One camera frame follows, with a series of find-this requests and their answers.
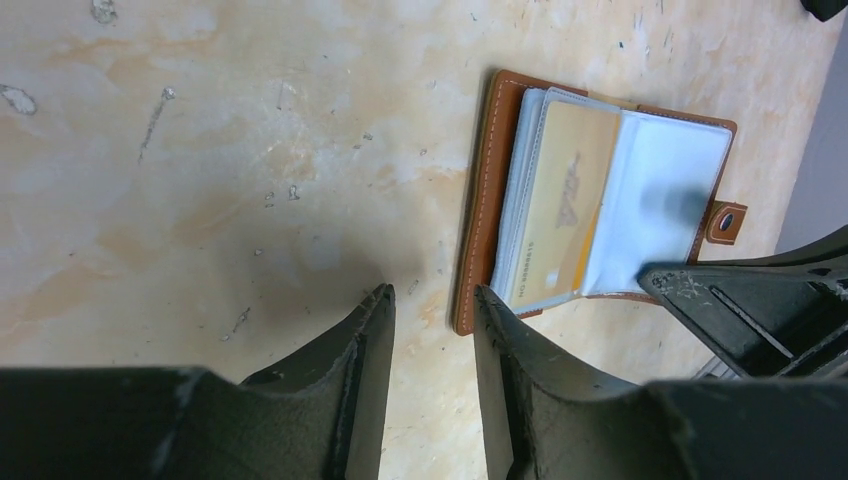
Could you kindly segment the brown leather card holder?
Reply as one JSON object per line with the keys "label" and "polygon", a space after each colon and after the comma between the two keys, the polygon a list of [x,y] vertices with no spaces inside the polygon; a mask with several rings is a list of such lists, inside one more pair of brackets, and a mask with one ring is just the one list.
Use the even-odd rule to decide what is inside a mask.
{"label": "brown leather card holder", "polygon": [[522,318],[578,298],[646,301],[639,271],[731,245],[747,209],[716,193],[737,124],[506,69],[486,89],[449,321],[489,287]]}

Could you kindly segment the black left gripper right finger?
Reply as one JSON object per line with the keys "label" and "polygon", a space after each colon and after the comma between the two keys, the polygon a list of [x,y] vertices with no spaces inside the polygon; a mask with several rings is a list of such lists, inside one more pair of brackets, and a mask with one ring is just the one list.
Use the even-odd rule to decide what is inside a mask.
{"label": "black left gripper right finger", "polygon": [[492,479],[843,479],[843,380],[636,385],[570,354],[485,286],[474,350]]}

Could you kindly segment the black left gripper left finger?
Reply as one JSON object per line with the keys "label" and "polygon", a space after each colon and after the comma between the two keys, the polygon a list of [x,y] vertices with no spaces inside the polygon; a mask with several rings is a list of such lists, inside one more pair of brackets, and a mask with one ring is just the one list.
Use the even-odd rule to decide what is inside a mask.
{"label": "black left gripper left finger", "polygon": [[382,284],[234,383],[199,366],[5,368],[5,479],[374,479],[395,332]]}

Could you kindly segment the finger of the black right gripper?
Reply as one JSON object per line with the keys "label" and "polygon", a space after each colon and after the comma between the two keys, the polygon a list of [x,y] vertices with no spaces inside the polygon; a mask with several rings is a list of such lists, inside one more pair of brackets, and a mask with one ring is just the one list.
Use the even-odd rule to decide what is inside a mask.
{"label": "finger of the black right gripper", "polygon": [[740,377],[847,375],[847,230],[756,259],[654,263],[638,278]]}

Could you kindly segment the gold credit card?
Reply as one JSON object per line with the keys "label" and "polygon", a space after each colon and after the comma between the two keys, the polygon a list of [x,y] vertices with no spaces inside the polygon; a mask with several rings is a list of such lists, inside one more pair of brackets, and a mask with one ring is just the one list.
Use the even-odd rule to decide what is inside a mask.
{"label": "gold credit card", "polygon": [[583,283],[621,110],[553,101],[541,125],[509,305],[544,309]]}

